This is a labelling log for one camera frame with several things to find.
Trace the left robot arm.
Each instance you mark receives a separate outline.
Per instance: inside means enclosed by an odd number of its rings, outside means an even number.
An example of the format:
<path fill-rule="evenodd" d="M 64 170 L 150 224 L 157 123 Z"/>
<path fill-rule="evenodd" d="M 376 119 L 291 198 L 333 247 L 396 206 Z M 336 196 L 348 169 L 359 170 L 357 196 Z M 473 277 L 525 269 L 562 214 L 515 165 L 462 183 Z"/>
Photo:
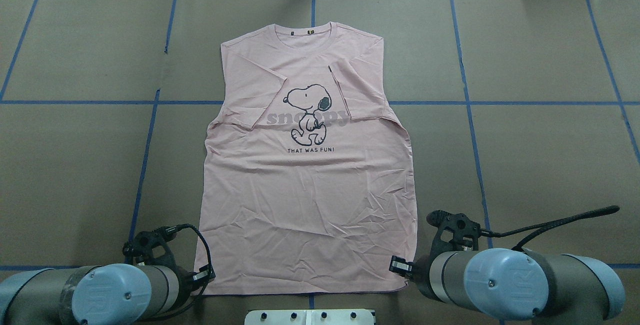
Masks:
<path fill-rule="evenodd" d="M 213 268 L 167 265 L 41 268 L 1 282 L 3 325 L 133 325 L 165 321 L 193 306 L 215 279 Z"/>

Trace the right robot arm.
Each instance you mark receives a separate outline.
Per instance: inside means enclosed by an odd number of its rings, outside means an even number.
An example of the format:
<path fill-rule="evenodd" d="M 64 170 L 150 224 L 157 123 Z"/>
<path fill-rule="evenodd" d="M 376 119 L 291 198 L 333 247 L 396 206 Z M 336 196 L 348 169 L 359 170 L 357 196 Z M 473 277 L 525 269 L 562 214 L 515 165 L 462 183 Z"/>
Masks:
<path fill-rule="evenodd" d="M 448 250 L 417 262 L 392 256 L 389 270 L 426 298 L 501 321 L 602 325 L 626 304 L 622 280 L 608 264 L 574 254 Z"/>

